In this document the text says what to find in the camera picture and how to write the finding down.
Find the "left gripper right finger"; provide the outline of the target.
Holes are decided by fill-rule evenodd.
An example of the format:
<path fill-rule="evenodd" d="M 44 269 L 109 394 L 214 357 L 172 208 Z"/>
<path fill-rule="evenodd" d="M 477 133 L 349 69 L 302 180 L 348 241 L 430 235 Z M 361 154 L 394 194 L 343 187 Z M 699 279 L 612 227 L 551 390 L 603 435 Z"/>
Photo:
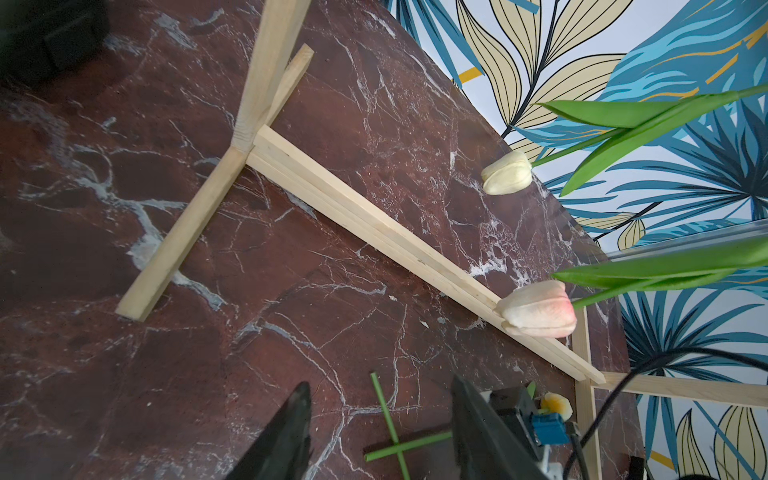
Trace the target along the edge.
<path fill-rule="evenodd" d="M 451 394 L 452 438 L 461 479 L 547 478 L 471 383 L 455 375 Z"/>

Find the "yellow tulip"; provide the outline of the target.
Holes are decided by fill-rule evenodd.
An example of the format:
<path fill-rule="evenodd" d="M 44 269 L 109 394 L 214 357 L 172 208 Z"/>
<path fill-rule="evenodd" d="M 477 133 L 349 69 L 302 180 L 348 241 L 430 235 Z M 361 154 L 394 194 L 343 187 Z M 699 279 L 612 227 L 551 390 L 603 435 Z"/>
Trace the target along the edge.
<path fill-rule="evenodd" d="M 390 439 L 392 441 L 392 444 L 394 446 L 397 446 L 397 445 L 400 444 L 399 437 L 398 437 L 398 434 L 396 432 L 396 429 L 395 429 L 395 426 L 394 426 L 394 422 L 392 420 L 391 413 L 390 413 L 390 410 L 388 408 L 387 400 L 386 400 L 386 398 L 384 396 L 383 389 L 382 389 L 382 387 L 380 385 L 377 373 L 376 372 L 371 372 L 370 373 L 370 378 L 371 378 L 371 381 L 372 381 L 372 384 L 373 384 L 373 388 L 375 390 L 376 397 L 378 399 L 380 408 L 382 410 L 382 414 L 384 416 L 384 420 L 385 420 L 385 423 L 386 423 L 386 426 L 387 426 L 387 429 L 388 429 L 388 432 L 389 432 L 389 435 L 390 435 Z M 406 461 L 405 461 L 404 454 L 401 451 L 399 451 L 399 452 L 395 453 L 395 456 L 396 456 L 397 461 L 398 461 L 399 466 L 400 466 L 402 478 L 404 480 L 410 480 L 411 476 L 410 476 L 410 472 L 408 470 L 408 467 L 407 467 L 407 464 L 406 464 Z"/>

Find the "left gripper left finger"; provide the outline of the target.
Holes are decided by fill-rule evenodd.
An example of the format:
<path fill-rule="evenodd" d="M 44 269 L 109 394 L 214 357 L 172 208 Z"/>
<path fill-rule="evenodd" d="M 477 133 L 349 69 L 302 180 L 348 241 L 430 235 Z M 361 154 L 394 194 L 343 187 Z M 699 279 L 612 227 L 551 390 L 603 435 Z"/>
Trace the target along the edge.
<path fill-rule="evenodd" d="M 310 420 L 311 391 L 304 381 L 296 386 L 225 479 L 302 479 L 311 455 Z"/>

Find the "pink tulip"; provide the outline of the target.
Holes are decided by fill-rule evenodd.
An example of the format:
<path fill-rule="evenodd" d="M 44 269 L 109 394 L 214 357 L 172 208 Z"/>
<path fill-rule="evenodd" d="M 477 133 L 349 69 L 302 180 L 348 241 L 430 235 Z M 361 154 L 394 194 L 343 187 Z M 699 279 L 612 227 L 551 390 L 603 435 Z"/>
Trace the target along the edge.
<path fill-rule="evenodd" d="M 517 335 L 564 338 L 578 323 L 575 311 L 628 292 L 698 288 L 767 264 L 767 239 L 753 237 L 718 245 L 572 267 L 551 280 L 518 288 L 494 312 L 502 328 Z"/>

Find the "cream white tulip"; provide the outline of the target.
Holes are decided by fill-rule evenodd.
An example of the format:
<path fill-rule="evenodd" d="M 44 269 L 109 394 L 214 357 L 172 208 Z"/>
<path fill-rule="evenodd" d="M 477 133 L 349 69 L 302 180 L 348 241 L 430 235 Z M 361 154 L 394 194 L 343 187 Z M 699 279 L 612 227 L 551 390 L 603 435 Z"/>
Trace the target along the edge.
<path fill-rule="evenodd" d="M 765 84 L 741 91 L 695 95 L 677 101 L 602 102 L 555 100 L 542 106 L 566 120 L 604 127 L 596 137 L 579 142 L 535 162 L 520 151 L 511 151 L 481 172 L 483 191 L 488 195 L 514 194 L 533 181 L 533 168 L 576 151 L 594 147 L 567 181 L 562 195 L 581 188 L 634 150 L 682 128 L 703 115 L 747 97 L 767 92 Z"/>

